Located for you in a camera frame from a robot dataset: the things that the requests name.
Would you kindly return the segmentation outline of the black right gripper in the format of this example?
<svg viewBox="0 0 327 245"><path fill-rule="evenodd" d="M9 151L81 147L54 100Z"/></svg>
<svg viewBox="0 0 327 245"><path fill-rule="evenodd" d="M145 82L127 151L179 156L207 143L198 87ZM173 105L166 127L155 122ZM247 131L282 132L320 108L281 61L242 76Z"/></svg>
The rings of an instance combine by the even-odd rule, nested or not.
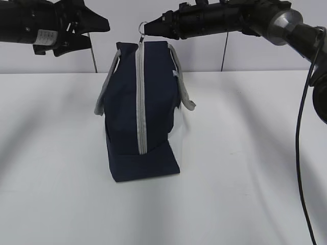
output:
<svg viewBox="0 0 327 245"><path fill-rule="evenodd" d="M162 17L144 25L144 33L147 36L176 40L241 29L241 8L226 1L214 4L196 1L195 5L181 3L178 10L167 11Z"/></svg>

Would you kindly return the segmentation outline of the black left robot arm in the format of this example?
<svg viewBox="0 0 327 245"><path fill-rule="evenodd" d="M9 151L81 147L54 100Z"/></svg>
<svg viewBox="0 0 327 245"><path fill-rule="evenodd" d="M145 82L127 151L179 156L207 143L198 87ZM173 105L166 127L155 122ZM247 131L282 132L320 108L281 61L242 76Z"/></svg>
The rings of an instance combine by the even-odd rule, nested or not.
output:
<svg viewBox="0 0 327 245"><path fill-rule="evenodd" d="M87 33L108 31L109 21L84 1L1 1L1 41L31 44L36 55L89 49Z"/></svg>

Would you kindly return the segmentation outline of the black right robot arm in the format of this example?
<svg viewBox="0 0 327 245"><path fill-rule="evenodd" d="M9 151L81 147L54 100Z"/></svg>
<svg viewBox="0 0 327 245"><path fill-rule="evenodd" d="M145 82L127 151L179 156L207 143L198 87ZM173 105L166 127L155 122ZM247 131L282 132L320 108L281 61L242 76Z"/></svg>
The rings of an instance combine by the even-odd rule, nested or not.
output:
<svg viewBox="0 0 327 245"><path fill-rule="evenodd" d="M270 43L289 45L314 66L309 79L313 106L326 122L326 28L313 27L292 9L289 1L196 1L179 4L144 25L147 36L175 40L227 32L263 37Z"/></svg>

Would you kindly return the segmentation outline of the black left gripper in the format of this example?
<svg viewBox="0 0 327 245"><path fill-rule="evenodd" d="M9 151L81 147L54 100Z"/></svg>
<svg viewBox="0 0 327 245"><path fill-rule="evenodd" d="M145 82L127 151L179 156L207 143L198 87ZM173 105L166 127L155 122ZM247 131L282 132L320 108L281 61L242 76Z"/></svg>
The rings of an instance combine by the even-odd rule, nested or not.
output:
<svg viewBox="0 0 327 245"><path fill-rule="evenodd" d="M109 32L109 21L86 7L84 1L54 3L56 28L41 28L33 44L36 55L53 51L55 57L91 48L85 33Z"/></svg>

